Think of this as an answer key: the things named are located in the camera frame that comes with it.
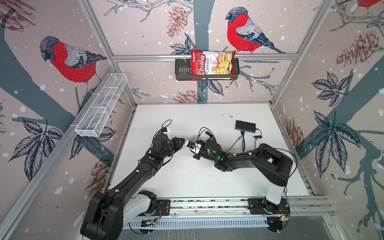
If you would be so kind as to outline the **black network switch box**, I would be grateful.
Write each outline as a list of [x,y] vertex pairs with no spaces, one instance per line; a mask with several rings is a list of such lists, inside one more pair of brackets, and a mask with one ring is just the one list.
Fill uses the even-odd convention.
[[244,132],[254,133],[256,131],[256,124],[236,120],[235,129]]

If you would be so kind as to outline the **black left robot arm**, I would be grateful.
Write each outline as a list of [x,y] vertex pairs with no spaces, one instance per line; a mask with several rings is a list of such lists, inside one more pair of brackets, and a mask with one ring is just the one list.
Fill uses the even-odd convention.
[[138,165],[124,180],[106,193],[97,192],[91,198],[80,234],[90,240],[116,240],[124,225],[124,216],[131,219],[156,207],[156,195],[143,191],[136,199],[132,196],[164,165],[166,157],[182,149],[185,139],[169,139],[164,133],[156,134],[152,147],[138,161]]

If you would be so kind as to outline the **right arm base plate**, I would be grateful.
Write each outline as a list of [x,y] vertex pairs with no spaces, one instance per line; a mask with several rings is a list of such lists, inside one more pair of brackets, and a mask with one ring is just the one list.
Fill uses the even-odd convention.
[[290,215],[290,205],[287,199],[282,198],[278,205],[266,198],[248,199],[248,209],[252,215]]

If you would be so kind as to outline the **white small switch box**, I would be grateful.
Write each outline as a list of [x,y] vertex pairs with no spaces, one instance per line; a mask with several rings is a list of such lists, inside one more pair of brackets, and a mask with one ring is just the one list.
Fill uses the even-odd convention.
[[193,142],[193,143],[196,143],[198,141],[198,135],[196,134],[193,134],[189,139],[188,139],[189,142]]

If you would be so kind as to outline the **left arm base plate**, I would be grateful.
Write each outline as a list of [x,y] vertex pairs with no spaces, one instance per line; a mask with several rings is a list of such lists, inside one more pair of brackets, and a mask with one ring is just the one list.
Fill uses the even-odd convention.
[[171,208],[170,200],[157,200],[155,210],[151,213],[141,213],[138,217],[155,218],[159,216],[169,216]]

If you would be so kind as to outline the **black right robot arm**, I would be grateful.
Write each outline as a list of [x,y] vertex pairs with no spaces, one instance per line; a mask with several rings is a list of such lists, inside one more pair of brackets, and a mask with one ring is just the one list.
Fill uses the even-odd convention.
[[291,175],[293,160],[267,144],[243,153],[224,152],[214,138],[207,141],[188,141],[186,147],[194,153],[194,158],[204,158],[214,162],[215,168],[222,172],[238,169],[258,169],[269,181],[266,196],[260,207],[250,207],[261,214],[276,214],[280,209],[285,187]]

